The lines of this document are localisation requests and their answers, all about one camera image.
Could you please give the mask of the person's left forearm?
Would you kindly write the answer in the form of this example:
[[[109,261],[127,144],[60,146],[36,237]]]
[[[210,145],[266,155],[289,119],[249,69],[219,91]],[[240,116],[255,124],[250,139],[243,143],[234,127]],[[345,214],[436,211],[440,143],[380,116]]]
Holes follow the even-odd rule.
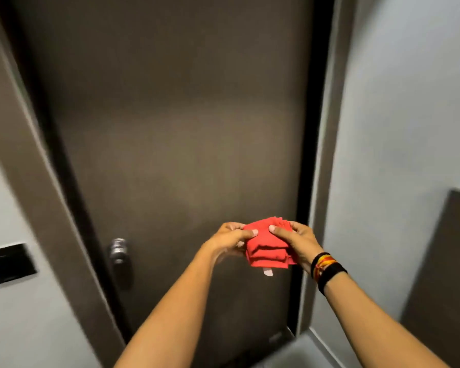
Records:
[[[190,368],[216,253],[205,243],[137,330],[113,368]]]

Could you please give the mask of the dark brown wall panel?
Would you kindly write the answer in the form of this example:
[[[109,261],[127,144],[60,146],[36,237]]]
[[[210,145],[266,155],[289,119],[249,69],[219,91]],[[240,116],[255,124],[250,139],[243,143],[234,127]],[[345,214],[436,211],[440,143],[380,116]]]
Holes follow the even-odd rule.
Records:
[[[451,190],[401,323],[447,365],[460,368],[460,190]]]

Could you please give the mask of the brown door frame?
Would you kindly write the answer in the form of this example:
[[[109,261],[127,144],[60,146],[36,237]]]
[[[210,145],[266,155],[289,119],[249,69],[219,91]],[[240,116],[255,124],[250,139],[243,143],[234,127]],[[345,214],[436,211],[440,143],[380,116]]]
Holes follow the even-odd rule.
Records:
[[[135,330],[96,239],[11,0],[0,0],[0,164],[102,368]],[[322,239],[357,0],[312,0],[296,220]],[[332,108],[336,113],[327,114]]]

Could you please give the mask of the person's left hand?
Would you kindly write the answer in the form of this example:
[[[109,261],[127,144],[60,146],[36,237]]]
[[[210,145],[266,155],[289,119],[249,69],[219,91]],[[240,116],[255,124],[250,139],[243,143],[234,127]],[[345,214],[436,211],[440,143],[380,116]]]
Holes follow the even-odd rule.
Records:
[[[245,225],[238,222],[223,223],[216,233],[203,243],[198,252],[209,256],[214,264],[228,256],[245,258],[249,240],[233,241],[230,232],[235,229],[245,229]]]

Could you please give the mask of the black wristband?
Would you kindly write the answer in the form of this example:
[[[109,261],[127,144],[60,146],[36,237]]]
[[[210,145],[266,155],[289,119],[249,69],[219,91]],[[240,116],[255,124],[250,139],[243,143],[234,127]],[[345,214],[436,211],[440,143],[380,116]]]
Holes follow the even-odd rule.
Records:
[[[319,270],[316,283],[322,295],[325,295],[325,286],[327,283],[339,273],[348,274],[348,271],[338,262],[334,262],[325,267],[325,269]]]

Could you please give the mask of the person's right hand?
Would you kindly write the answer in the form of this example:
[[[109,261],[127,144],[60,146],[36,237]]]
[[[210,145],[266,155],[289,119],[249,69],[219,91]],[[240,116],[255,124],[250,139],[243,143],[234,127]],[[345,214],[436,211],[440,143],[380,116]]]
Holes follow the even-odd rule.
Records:
[[[295,261],[301,265],[304,271],[311,274],[314,266],[313,261],[324,250],[310,227],[294,221],[289,221],[289,224],[295,231],[294,242],[288,242],[298,257],[298,260]]]

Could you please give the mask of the red cloth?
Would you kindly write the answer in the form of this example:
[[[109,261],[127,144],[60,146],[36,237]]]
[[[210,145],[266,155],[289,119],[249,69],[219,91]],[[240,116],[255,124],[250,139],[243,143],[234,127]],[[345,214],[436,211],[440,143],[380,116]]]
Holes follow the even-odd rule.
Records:
[[[293,231],[289,221],[276,216],[249,223],[244,229],[258,231],[258,235],[246,243],[246,258],[250,266],[262,268],[265,276],[272,277],[273,269],[288,269],[297,265],[298,256],[286,241],[269,231],[269,226]]]

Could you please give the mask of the black wall switch plate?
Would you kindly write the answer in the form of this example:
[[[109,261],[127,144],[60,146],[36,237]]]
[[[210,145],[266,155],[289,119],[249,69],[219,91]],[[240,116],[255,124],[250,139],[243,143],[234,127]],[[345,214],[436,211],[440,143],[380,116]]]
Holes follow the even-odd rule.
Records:
[[[0,248],[0,285],[37,274],[25,243]]]

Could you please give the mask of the silver door knob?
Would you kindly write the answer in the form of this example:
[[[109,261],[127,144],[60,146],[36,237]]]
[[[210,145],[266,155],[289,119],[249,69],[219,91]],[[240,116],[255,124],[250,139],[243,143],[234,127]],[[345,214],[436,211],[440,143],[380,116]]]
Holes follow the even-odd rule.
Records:
[[[114,265],[126,263],[129,259],[128,242],[124,238],[115,238],[109,247],[109,258]]]

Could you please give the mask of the dark brown door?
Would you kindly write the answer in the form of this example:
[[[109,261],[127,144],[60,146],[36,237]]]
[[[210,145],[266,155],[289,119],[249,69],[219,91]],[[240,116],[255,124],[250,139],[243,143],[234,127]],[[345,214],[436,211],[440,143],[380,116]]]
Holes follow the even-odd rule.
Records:
[[[11,0],[132,330],[224,222],[296,220],[312,0]]]

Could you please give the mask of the person's right forearm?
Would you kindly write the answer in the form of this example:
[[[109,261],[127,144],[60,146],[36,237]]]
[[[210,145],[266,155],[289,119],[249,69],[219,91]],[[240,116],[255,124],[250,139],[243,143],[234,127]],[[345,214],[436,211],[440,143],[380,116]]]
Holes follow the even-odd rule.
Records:
[[[449,368],[345,272],[331,278],[324,293],[363,368]]]

